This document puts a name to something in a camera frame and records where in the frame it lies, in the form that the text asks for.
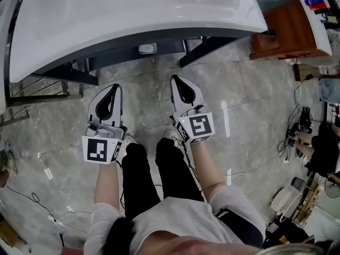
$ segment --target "black pants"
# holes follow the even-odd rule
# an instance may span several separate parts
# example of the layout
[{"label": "black pants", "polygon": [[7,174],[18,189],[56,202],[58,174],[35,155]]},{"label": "black pants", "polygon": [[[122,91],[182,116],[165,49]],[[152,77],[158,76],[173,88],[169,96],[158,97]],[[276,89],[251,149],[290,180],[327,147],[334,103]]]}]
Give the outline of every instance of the black pants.
[{"label": "black pants", "polygon": [[[122,160],[125,216],[133,219],[160,202],[151,179],[147,153],[141,144],[126,148]],[[164,198],[204,201],[181,150],[174,141],[162,138],[156,148],[156,164],[163,185]]]}]

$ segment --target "black hair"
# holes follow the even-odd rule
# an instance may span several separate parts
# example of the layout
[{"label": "black hair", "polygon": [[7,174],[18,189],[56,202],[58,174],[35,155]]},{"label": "black hair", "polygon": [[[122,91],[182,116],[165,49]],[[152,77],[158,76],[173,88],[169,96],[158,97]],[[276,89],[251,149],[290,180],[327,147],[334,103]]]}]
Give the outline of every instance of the black hair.
[{"label": "black hair", "polygon": [[134,235],[134,222],[125,217],[118,218],[107,234],[102,254],[130,255],[130,244]]}]

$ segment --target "shirt sleeve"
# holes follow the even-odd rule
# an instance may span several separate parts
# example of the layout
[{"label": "shirt sleeve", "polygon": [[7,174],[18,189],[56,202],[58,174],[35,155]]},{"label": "shirt sleeve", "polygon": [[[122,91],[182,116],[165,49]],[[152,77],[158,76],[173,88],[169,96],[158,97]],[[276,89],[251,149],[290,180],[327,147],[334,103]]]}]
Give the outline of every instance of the shirt sleeve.
[{"label": "shirt sleeve", "polygon": [[263,238],[265,237],[265,222],[253,204],[238,187],[234,185],[218,187],[213,190],[208,201],[212,207],[212,213],[214,215],[221,209],[228,208],[253,224],[262,233]]},{"label": "shirt sleeve", "polygon": [[113,223],[121,216],[112,205],[96,203],[92,213],[92,226],[84,245],[84,255],[100,255],[107,234]]}]

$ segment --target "black and white square pattern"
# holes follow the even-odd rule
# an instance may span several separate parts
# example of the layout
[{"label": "black and white square pattern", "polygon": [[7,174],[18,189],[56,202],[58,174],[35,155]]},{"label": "black and white square pattern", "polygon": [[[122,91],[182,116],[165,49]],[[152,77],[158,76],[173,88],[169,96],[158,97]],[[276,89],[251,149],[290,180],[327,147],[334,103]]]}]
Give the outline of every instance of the black and white square pattern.
[{"label": "black and white square pattern", "polygon": [[122,147],[122,143],[118,142],[116,149],[115,149],[115,152],[113,153],[113,157],[112,157],[112,160],[111,160],[112,162],[117,159],[117,156],[119,154],[119,150],[121,149],[121,147]]},{"label": "black and white square pattern", "polygon": [[180,123],[177,124],[177,129],[180,135],[182,136],[184,142],[187,142],[189,140],[189,135],[187,134],[187,132]]},{"label": "black and white square pattern", "polygon": [[208,138],[209,138],[209,136],[203,137],[203,138],[196,138],[196,139],[193,139],[190,143],[203,142],[203,141],[207,140]]},{"label": "black and white square pattern", "polygon": [[190,117],[189,120],[194,137],[212,133],[207,115]]},{"label": "black and white square pattern", "polygon": [[96,162],[106,162],[107,141],[89,139],[87,145],[87,159]]}]

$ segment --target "white t-shirt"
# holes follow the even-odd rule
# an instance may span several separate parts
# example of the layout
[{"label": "white t-shirt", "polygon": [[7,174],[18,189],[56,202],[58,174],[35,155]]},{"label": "white t-shirt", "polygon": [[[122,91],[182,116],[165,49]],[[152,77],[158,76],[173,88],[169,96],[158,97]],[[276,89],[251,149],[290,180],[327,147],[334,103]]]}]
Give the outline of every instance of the white t-shirt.
[{"label": "white t-shirt", "polygon": [[[241,190],[235,186],[221,186],[214,190],[209,204],[190,199],[168,197],[151,209],[138,215],[136,234],[130,252],[136,255],[143,241],[153,232],[167,231],[178,236],[194,236],[215,243],[242,243],[242,241],[214,214],[227,207],[253,224],[265,238],[266,226],[260,214]],[[112,224],[120,212],[106,203],[95,204],[92,228],[84,246],[84,255],[99,255]]]}]

